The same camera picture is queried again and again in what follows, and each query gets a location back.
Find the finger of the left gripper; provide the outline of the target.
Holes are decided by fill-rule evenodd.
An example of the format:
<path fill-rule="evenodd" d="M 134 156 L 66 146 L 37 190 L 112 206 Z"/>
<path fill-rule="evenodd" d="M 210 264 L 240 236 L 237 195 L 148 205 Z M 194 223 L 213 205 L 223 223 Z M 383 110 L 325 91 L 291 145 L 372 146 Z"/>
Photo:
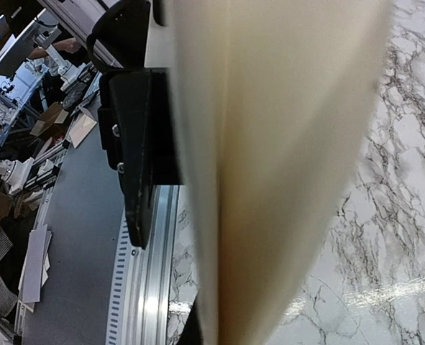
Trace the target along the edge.
<path fill-rule="evenodd" d="M 167 72 L 113 69 L 99 81 L 101 146 L 117 171 L 133 246 L 147 248 L 155 188 L 182 183 L 175 152 Z"/>

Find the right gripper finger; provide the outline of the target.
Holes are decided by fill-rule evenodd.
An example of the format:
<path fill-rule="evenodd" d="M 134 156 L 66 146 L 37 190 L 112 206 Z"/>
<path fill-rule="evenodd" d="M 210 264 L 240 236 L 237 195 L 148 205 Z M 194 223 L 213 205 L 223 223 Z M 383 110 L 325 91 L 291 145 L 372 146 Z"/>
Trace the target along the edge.
<path fill-rule="evenodd" d="M 199 323 L 197 299 L 194 300 L 191 311 L 183 331 L 178 339 L 177 345 L 203 345 L 203 334 Z"/>

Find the beige letter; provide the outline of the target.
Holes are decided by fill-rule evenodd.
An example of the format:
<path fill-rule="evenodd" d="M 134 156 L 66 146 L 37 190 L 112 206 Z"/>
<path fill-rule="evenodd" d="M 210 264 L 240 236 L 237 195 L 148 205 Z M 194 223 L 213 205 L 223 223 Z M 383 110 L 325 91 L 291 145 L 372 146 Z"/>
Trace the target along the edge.
<path fill-rule="evenodd" d="M 375 103 L 390 1 L 167 1 L 205 344 L 262 344 L 317 256 Z"/>

